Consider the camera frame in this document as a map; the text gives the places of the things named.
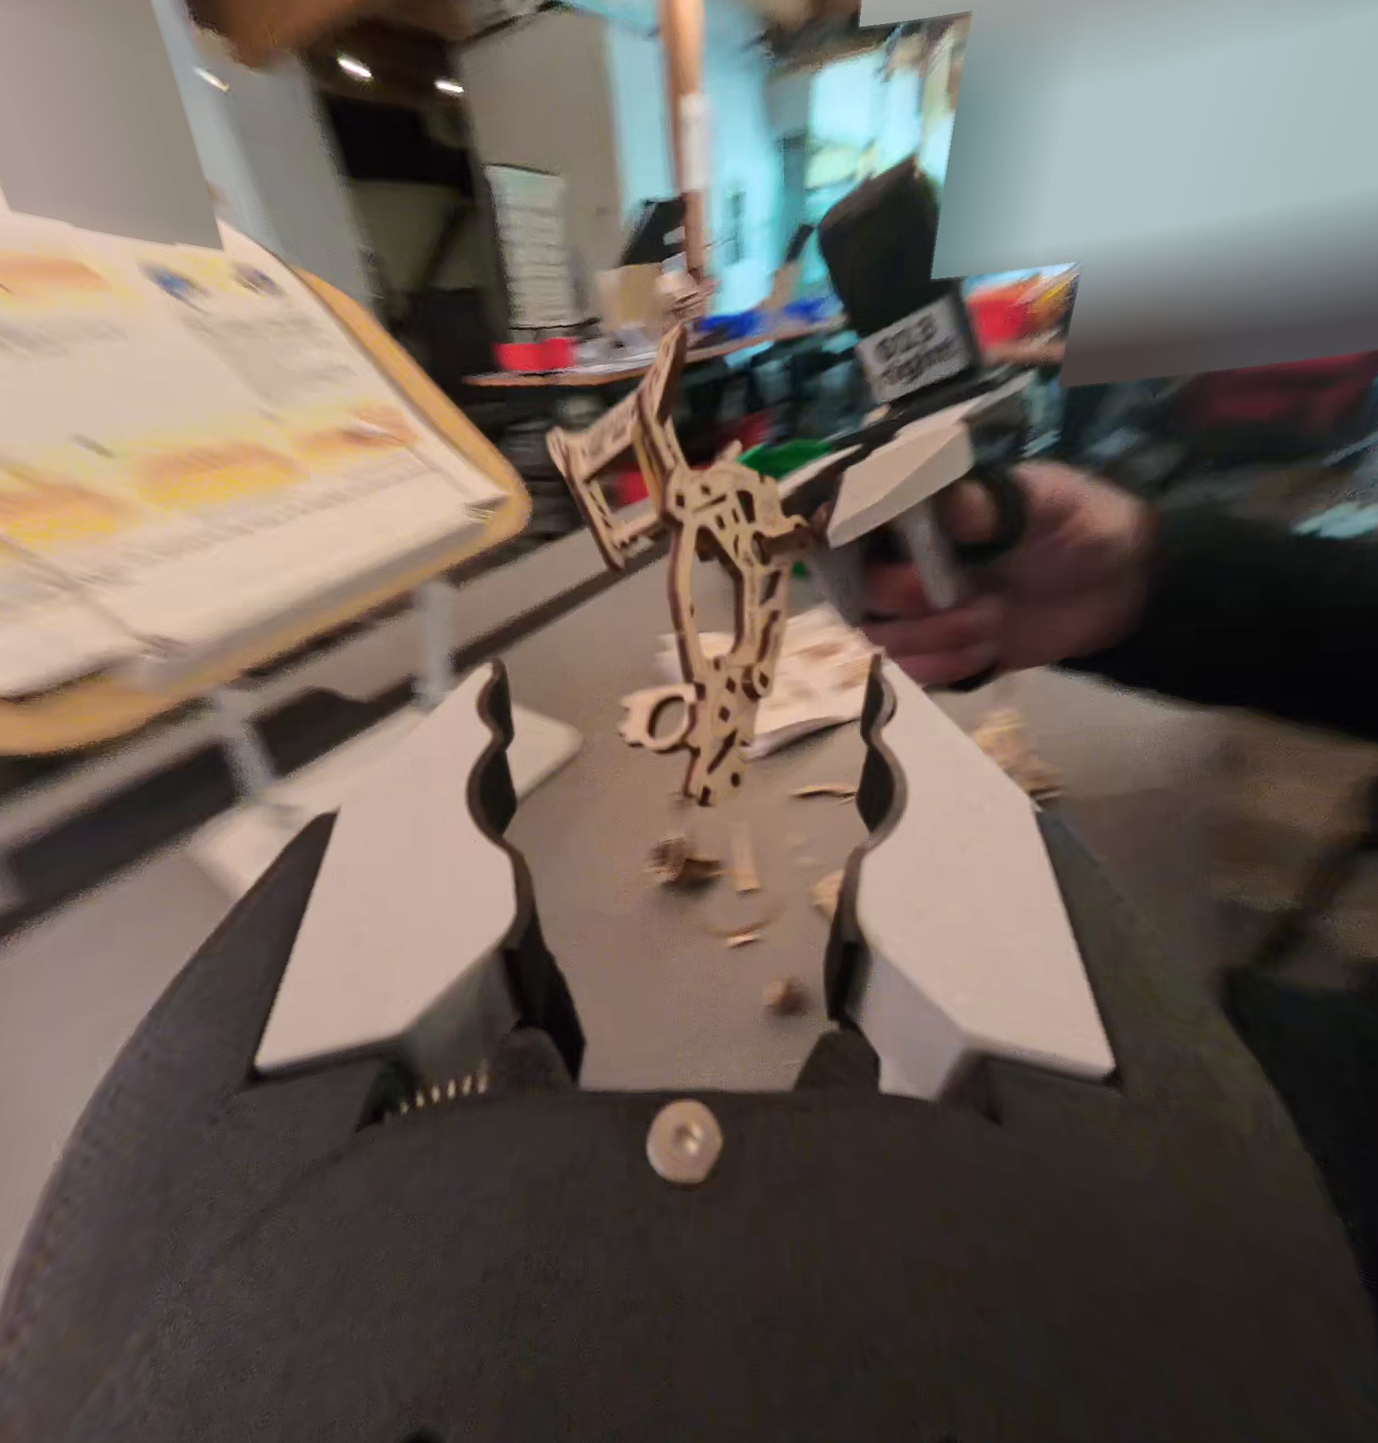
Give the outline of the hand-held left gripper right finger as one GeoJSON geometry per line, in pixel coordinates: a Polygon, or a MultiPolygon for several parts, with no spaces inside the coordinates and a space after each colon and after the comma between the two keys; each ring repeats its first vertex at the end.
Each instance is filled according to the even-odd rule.
{"type": "Polygon", "coordinates": [[[825,1009],[878,1093],[932,1104],[984,1060],[1100,1085],[1115,1064],[1024,793],[884,659],[862,701],[855,800],[825,1009]]]}

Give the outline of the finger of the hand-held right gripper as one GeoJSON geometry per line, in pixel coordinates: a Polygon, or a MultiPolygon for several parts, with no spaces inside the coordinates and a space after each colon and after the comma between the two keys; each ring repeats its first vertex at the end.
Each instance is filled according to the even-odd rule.
{"type": "Polygon", "coordinates": [[[825,545],[847,548],[913,513],[965,479],[973,465],[973,439],[965,421],[923,421],[900,431],[844,471],[823,524],[825,545]]]}

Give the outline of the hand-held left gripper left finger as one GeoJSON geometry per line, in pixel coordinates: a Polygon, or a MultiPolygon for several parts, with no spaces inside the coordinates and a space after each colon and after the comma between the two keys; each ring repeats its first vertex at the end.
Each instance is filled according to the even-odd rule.
{"type": "Polygon", "coordinates": [[[517,729],[481,664],[344,796],[254,1056],[254,1085],[362,1072],[364,1127],[473,1102],[531,1036],[575,1088],[586,1038],[509,840],[517,729]]]}

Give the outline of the wooden buggy model assembly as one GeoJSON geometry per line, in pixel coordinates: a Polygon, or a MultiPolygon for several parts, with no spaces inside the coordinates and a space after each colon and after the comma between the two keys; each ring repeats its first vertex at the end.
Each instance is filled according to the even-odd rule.
{"type": "Polygon", "coordinates": [[[583,431],[549,429],[546,448],[607,568],[625,569],[639,544],[667,537],[675,650],[697,698],[696,721],[675,753],[686,759],[683,796],[713,808],[742,783],[739,740],[773,687],[789,571],[812,532],[784,515],[775,481],[739,465],[737,450],[726,448],[705,468],[684,460],[671,408],[686,344],[684,326],[665,331],[628,397],[583,431]],[[731,585],[734,630],[718,655],[704,648],[697,630],[696,564],[717,564],[731,585]]]}

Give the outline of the person's right forearm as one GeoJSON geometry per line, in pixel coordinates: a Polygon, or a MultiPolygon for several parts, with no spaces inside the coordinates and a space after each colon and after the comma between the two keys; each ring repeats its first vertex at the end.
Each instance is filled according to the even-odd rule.
{"type": "Polygon", "coordinates": [[[1152,519],[1137,616],[1063,668],[1378,745],[1378,537],[1300,535],[1203,505],[1152,519]]]}

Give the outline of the person's right hand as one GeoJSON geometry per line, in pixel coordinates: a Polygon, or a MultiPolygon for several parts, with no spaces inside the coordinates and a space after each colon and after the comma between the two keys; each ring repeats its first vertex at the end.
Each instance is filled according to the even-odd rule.
{"type": "Polygon", "coordinates": [[[1020,542],[961,571],[955,605],[936,606],[908,564],[863,577],[862,630],[923,690],[1082,659],[1119,642],[1142,610],[1153,518],[1136,497],[1060,463],[1010,469],[1024,502],[1020,542]]]}

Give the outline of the green box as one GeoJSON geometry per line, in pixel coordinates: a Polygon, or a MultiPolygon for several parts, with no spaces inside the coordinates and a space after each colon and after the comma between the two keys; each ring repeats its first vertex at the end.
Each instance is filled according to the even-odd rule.
{"type": "Polygon", "coordinates": [[[755,476],[778,482],[844,450],[821,440],[797,439],[755,445],[742,452],[737,461],[755,476]]]}

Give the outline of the small instruction booklet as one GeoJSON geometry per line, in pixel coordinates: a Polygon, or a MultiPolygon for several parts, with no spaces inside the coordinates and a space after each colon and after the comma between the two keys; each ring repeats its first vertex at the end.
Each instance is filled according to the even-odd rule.
{"type": "Polygon", "coordinates": [[[816,732],[855,724],[874,650],[828,605],[791,616],[766,700],[739,740],[757,761],[816,732]]]}

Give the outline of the scattered wood scraps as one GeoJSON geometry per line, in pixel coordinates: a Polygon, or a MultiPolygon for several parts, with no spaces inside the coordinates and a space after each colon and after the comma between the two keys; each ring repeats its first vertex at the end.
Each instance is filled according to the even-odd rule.
{"type": "MultiPolygon", "coordinates": [[[[1023,717],[1013,709],[986,713],[970,734],[974,746],[1034,804],[1053,806],[1061,796],[1058,774],[1032,750],[1023,717]]],[[[734,895],[755,895],[762,883],[755,870],[749,835],[731,833],[728,861],[700,854],[686,835],[667,837],[649,853],[646,866],[657,887],[692,891],[721,877],[729,878],[734,895]]],[[[829,924],[839,904],[842,870],[823,874],[807,890],[808,907],[829,924]]],[[[765,1011],[773,1017],[792,1019],[807,1012],[807,988],[797,978],[770,983],[763,993],[765,1011]]]]}

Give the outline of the large open instruction manual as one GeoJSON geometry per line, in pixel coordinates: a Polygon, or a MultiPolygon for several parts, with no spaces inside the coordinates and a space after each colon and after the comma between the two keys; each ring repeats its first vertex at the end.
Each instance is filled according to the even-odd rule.
{"type": "Polygon", "coordinates": [[[152,244],[0,192],[0,701],[352,618],[523,506],[370,315],[236,228],[152,244]]]}

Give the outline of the wooden building post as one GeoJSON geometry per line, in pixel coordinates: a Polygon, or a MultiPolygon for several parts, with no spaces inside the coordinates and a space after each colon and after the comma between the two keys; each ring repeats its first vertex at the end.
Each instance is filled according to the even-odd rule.
{"type": "Polygon", "coordinates": [[[675,184],[683,200],[683,260],[694,283],[707,275],[708,105],[702,88],[700,2],[658,2],[665,102],[675,184]]]}

